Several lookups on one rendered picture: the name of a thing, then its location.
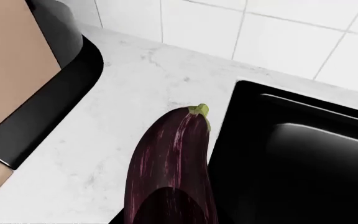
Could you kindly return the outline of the dark purple eggplant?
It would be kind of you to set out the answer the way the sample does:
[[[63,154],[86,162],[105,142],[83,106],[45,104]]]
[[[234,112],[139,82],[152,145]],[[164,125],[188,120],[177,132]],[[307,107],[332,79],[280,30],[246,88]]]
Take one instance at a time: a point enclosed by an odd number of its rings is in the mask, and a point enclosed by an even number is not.
[[[219,224],[208,175],[208,111],[206,104],[171,110],[141,137],[127,171],[125,224],[134,224],[141,203],[164,187],[186,192],[202,208],[208,224]]]

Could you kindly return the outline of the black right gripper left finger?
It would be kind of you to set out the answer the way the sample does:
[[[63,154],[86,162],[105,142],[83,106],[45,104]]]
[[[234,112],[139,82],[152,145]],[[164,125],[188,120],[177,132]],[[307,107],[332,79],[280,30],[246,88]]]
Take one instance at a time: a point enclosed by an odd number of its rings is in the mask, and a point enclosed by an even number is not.
[[[122,210],[118,212],[118,214],[116,214],[116,216],[108,224],[125,224],[124,212],[125,212],[125,207],[123,207]]]

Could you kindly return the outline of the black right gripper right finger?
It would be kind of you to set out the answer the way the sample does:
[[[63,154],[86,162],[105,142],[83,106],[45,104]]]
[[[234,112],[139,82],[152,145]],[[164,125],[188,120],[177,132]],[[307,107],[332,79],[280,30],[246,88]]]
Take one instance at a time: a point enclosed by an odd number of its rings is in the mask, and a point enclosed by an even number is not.
[[[159,188],[140,205],[134,224],[208,224],[202,208],[186,192]]]

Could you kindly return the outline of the black rounded glossy column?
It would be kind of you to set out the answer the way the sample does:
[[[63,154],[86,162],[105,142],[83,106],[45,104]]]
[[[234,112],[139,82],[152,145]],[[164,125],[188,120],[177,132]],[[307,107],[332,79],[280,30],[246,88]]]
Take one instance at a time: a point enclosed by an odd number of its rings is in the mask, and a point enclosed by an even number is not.
[[[60,68],[79,54],[83,38],[73,13],[57,0],[25,0]]]

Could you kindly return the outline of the black sink basin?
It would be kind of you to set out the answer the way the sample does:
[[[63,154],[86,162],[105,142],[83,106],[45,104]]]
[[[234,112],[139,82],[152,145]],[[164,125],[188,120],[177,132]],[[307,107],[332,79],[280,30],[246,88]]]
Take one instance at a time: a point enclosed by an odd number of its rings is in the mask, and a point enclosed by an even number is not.
[[[239,81],[208,169],[219,224],[358,224],[358,110]]]

